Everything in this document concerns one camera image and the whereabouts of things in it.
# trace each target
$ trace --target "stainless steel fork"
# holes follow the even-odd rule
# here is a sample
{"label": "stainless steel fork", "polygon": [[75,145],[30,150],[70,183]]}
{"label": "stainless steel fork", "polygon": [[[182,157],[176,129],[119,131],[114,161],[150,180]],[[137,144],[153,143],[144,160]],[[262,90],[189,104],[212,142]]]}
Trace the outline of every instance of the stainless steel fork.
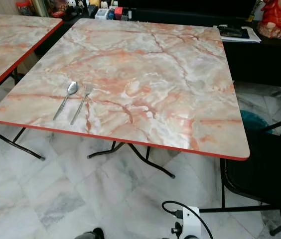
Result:
{"label": "stainless steel fork", "polygon": [[80,106],[78,107],[78,109],[77,109],[77,111],[76,111],[76,113],[75,113],[75,115],[74,115],[74,117],[73,117],[73,119],[72,119],[72,121],[71,121],[71,125],[74,123],[74,121],[75,121],[77,115],[79,114],[79,112],[80,112],[80,110],[81,110],[81,108],[82,108],[82,105],[83,105],[83,103],[84,103],[86,97],[92,92],[92,90],[93,90],[92,84],[88,84],[88,85],[86,86],[86,89],[85,89],[84,98],[82,99],[82,101],[81,101],[81,103],[80,103]]}

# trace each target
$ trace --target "red plush toy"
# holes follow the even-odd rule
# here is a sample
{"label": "red plush toy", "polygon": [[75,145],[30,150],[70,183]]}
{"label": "red plush toy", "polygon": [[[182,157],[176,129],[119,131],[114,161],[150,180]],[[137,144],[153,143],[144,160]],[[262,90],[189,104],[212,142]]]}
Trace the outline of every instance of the red plush toy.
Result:
{"label": "red plush toy", "polygon": [[258,31],[268,38],[281,39],[281,0],[264,0],[266,5],[263,20],[258,25]]}

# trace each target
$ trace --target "floor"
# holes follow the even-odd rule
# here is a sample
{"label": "floor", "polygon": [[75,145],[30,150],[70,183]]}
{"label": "floor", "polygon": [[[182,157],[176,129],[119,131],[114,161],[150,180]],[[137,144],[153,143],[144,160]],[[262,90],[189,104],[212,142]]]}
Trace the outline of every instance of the floor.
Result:
{"label": "floor", "polygon": [[[0,87],[0,100],[12,86],[9,79]],[[268,123],[281,120],[281,88],[239,82],[235,88],[242,110]],[[0,125],[10,138],[18,130]],[[106,239],[172,239],[176,219],[161,209],[163,201],[220,206],[218,158],[153,149],[151,159],[176,175],[171,179],[126,145],[87,159],[110,147],[105,140],[27,129],[18,143],[46,160],[0,140],[0,239],[73,239],[94,227],[102,227]],[[145,152],[145,147],[138,149]],[[258,205],[227,190],[226,200],[228,206]],[[216,239],[270,239],[269,228],[280,223],[276,211],[201,216]],[[201,238],[208,238],[204,229]],[[281,233],[274,238],[281,239]]]}

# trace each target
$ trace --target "marble-pattern tabletop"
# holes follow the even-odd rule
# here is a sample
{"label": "marble-pattern tabletop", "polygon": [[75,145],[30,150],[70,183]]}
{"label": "marble-pattern tabletop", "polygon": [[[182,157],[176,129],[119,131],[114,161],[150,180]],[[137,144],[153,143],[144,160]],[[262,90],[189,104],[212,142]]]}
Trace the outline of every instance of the marble-pattern tabletop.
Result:
{"label": "marble-pattern tabletop", "polygon": [[[71,95],[55,112],[71,81]],[[70,125],[93,85],[75,123]],[[80,19],[0,102],[0,123],[219,156],[249,147],[218,30]]]}
{"label": "marble-pattern tabletop", "polygon": [[0,82],[61,24],[56,18],[0,14]]}

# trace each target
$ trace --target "chair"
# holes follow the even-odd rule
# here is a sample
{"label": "chair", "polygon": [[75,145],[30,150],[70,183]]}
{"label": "chair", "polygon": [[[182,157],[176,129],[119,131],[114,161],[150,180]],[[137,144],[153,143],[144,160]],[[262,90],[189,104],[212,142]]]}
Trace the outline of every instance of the chair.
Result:
{"label": "chair", "polygon": [[[279,209],[281,213],[281,135],[266,131],[281,126],[281,122],[260,130],[246,129],[250,157],[246,161],[221,159],[222,207],[200,209],[206,212],[240,212]],[[268,205],[225,207],[224,186],[233,193],[258,200]],[[270,231],[281,232],[281,225]]]}

